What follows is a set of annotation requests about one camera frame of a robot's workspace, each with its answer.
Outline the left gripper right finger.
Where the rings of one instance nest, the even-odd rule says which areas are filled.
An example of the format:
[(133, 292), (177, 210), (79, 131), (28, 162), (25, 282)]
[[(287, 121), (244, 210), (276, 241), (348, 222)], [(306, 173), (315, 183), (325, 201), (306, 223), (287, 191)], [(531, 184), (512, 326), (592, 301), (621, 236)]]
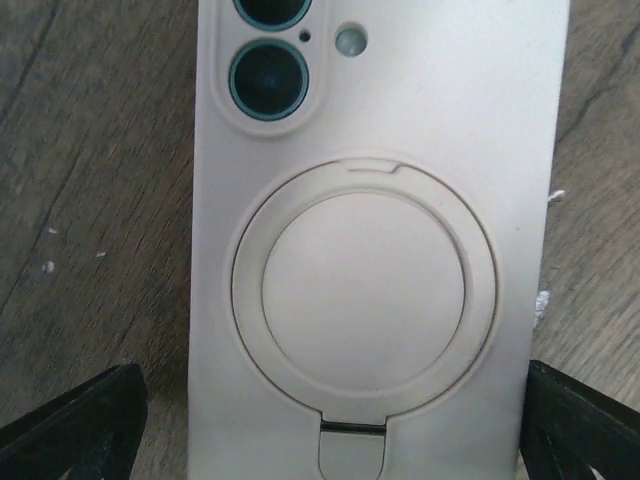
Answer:
[(532, 360), (519, 450), (531, 479), (637, 479), (639, 413)]

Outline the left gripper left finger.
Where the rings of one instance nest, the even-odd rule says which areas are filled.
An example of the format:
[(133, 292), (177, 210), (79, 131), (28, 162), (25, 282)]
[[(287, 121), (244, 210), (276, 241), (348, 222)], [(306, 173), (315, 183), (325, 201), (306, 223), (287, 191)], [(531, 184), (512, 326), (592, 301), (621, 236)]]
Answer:
[(116, 365), (1, 428), (3, 479), (128, 479), (147, 420), (137, 364)]

